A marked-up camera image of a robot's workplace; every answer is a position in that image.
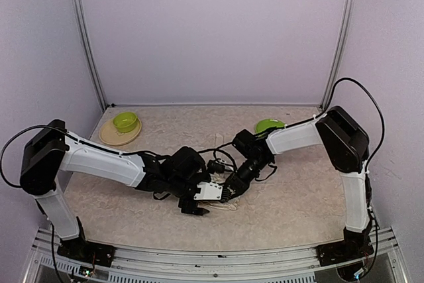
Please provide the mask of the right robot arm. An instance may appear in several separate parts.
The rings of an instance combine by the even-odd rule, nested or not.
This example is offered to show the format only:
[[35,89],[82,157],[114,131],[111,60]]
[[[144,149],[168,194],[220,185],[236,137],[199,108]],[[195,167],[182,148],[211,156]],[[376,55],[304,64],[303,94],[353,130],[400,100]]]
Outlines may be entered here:
[[225,180],[223,202],[244,194],[265,166],[285,152],[321,145],[342,180],[345,202],[343,239],[317,246],[321,266],[363,258],[374,253],[369,234],[370,185],[367,176],[369,137],[340,106],[302,123],[252,134],[246,129],[231,142],[245,161]]

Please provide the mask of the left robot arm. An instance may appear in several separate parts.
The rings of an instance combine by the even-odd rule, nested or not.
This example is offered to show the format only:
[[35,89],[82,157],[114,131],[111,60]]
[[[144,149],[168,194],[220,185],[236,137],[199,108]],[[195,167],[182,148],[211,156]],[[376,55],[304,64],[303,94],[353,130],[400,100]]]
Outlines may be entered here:
[[190,215],[207,213],[198,206],[199,201],[221,199],[222,187],[211,181],[204,159],[190,147],[171,156],[148,151],[124,153],[68,132],[61,120],[41,129],[25,146],[20,185],[55,227],[60,256],[110,267],[115,254],[114,246],[85,238],[80,219],[70,210],[56,181],[60,170],[98,176],[155,195],[176,196],[181,212]]

